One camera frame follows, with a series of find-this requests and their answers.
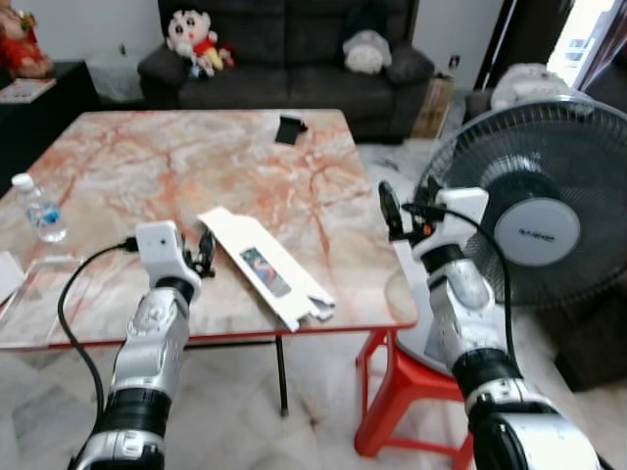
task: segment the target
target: wall outlet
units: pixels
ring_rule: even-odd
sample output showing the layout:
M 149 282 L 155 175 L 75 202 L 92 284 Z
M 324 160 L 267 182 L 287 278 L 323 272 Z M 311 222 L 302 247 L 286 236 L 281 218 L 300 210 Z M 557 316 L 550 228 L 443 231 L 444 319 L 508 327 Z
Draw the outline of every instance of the wall outlet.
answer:
M 449 59 L 449 70 L 454 71 L 459 67 L 460 56 L 457 54 L 453 54 Z

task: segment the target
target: plastic bottle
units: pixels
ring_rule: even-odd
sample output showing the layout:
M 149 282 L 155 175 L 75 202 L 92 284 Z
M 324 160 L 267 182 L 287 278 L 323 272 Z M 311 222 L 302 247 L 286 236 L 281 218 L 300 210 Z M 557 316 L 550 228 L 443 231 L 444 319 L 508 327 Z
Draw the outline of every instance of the plastic bottle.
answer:
M 48 243 L 61 242 L 68 233 L 61 220 L 59 207 L 52 202 L 42 187 L 35 186 L 28 173 L 16 174 L 11 178 L 18 192 L 18 204 L 22 206 L 41 240 Z

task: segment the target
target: bottle cap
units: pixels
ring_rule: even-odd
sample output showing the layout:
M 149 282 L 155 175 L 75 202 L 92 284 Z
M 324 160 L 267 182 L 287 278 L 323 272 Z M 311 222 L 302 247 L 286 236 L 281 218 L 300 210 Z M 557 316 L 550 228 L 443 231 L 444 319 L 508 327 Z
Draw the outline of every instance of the bottle cap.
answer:
M 11 184 L 13 184 L 13 187 L 21 192 L 30 191 L 35 187 L 35 183 L 32 181 L 32 178 L 28 173 L 16 174 L 13 178 L 11 178 Z

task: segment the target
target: gray plush toy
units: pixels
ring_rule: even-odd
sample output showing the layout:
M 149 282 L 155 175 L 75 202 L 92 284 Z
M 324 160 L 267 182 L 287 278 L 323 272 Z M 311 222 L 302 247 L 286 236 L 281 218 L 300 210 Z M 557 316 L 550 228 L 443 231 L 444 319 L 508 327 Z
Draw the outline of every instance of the gray plush toy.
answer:
M 342 50 L 345 55 L 344 64 L 351 71 L 376 74 L 392 64 L 388 41 L 372 29 L 355 34 L 343 44 Z

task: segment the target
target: fan brand logo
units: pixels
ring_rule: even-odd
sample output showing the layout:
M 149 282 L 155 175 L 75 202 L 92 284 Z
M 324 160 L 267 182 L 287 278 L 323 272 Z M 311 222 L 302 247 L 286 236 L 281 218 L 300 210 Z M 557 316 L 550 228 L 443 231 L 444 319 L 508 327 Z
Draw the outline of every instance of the fan brand logo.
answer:
M 555 241 L 555 237 L 553 235 L 541 232 L 533 232 L 531 230 L 525 230 L 524 228 L 519 228 L 518 233 L 523 237 L 531 237 L 535 238 L 536 240 L 542 240 L 549 243 L 553 243 Z

